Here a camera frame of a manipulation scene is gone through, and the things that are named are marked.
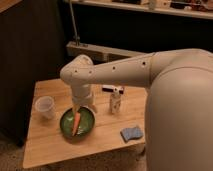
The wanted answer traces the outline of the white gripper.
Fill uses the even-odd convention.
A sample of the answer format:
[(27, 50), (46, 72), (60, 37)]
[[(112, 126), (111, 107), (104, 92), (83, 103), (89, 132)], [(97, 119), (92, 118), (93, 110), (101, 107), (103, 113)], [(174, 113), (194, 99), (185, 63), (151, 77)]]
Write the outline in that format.
[(90, 84), (72, 85), (71, 90), (73, 101), (72, 107), (73, 113), (78, 112), (80, 106), (89, 106), (89, 108), (93, 112), (97, 113), (97, 108), (95, 105), (93, 105), (93, 93)]

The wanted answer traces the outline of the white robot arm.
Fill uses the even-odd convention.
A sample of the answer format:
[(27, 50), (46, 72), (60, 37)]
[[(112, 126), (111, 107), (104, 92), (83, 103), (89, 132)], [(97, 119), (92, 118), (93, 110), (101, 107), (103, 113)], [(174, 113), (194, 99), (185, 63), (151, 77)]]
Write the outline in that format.
[(213, 171), (213, 52), (161, 51), (99, 65), (79, 55), (60, 78), (76, 107), (93, 102), (93, 84), (147, 88), (147, 171)]

